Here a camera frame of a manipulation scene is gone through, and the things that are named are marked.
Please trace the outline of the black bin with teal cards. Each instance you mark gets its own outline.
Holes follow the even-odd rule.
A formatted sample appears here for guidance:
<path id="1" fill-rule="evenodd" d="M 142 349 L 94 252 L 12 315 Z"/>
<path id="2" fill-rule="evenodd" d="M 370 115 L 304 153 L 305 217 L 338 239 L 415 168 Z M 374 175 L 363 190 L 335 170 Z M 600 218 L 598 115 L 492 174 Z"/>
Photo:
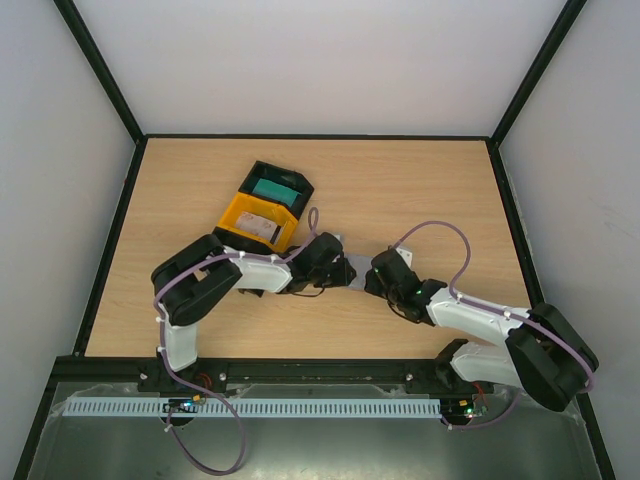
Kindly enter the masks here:
<path id="1" fill-rule="evenodd" d="M 299 172 L 256 161 L 238 191 L 282 205 L 296 219 L 300 219 L 314 193 L 314 187 Z"/>

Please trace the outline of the yellow plastic bin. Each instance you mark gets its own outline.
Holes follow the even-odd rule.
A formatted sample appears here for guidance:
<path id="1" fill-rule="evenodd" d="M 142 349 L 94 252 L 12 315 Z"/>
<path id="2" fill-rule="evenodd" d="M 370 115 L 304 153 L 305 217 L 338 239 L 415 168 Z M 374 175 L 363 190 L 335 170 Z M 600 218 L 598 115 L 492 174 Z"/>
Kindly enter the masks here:
<path id="1" fill-rule="evenodd" d="M 282 253 L 299 220 L 284 206 L 238 192 L 213 233 L 226 246 L 251 253 Z"/>

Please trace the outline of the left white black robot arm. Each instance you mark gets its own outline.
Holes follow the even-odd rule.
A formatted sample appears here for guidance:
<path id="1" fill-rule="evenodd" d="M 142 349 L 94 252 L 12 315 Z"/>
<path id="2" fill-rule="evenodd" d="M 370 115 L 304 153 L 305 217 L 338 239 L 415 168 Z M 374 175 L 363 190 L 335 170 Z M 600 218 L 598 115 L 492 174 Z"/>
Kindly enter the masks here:
<path id="1" fill-rule="evenodd" d="M 214 234 L 204 235 L 151 274 L 159 353 L 175 373 L 194 364 L 198 322 L 232 290 L 298 294 L 309 286 L 347 287 L 356 277 L 339 238 L 327 232 L 271 254 L 234 249 Z"/>

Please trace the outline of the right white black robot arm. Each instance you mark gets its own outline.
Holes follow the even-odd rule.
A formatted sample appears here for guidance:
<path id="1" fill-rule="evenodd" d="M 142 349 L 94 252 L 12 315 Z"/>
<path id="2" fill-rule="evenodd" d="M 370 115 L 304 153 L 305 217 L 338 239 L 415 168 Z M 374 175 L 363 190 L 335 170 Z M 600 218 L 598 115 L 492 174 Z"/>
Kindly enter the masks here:
<path id="1" fill-rule="evenodd" d="M 558 308 L 540 303 L 527 310 L 454 293 L 438 280 L 371 268 L 365 291 L 387 301 L 408 321 L 464 331 L 489 345 L 463 344 L 436 367 L 436 379 L 455 392 L 471 381 L 524 390 L 541 406 L 561 412 L 594 387 L 599 361 Z"/>

